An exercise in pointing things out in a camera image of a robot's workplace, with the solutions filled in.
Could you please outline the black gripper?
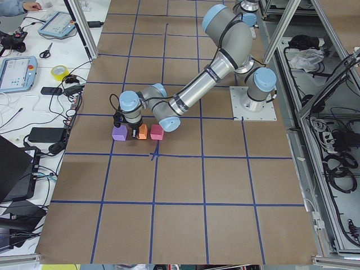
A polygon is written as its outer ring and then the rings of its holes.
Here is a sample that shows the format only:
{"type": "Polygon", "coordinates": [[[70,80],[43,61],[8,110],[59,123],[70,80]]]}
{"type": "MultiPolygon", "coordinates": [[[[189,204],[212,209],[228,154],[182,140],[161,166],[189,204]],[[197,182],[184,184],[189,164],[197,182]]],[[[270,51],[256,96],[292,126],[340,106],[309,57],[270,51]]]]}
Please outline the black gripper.
{"type": "Polygon", "coordinates": [[[139,123],[128,123],[128,127],[132,130],[132,138],[137,139],[138,134],[140,132],[140,127],[143,124],[143,122],[139,123]]]}

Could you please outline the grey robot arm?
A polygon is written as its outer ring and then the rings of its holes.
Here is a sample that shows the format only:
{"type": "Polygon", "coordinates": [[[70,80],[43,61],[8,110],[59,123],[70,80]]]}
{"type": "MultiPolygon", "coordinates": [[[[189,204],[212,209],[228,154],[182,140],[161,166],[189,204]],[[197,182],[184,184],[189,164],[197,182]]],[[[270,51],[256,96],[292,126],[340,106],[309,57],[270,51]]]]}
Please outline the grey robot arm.
{"type": "Polygon", "coordinates": [[[249,27],[257,24],[256,12],[259,8],[259,0],[236,1],[233,6],[233,13],[239,15],[240,19],[249,27]]]}
{"type": "Polygon", "coordinates": [[[115,127],[126,124],[132,129],[132,136],[137,138],[143,123],[141,111],[148,108],[162,129],[172,132],[180,126],[181,115],[229,73],[237,74],[247,86],[247,92],[240,99],[245,110],[260,112],[274,100],[270,93],[275,88],[277,77],[270,68],[260,66],[251,56],[253,37],[241,15],[223,4],[216,4],[205,14],[202,29],[217,46],[212,61],[172,96],[168,96],[159,83],[138,92],[123,92],[113,116],[115,127]]]}

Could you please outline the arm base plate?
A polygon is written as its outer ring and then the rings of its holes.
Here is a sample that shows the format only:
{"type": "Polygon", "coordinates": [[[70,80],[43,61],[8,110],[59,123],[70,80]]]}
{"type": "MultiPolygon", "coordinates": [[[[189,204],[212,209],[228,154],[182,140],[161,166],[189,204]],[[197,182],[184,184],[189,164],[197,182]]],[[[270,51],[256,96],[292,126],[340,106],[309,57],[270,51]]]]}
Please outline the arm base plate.
{"type": "Polygon", "coordinates": [[[273,102],[254,101],[248,96],[248,87],[230,86],[233,119],[235,121],[275,122],[277,120],[273,102]]]}

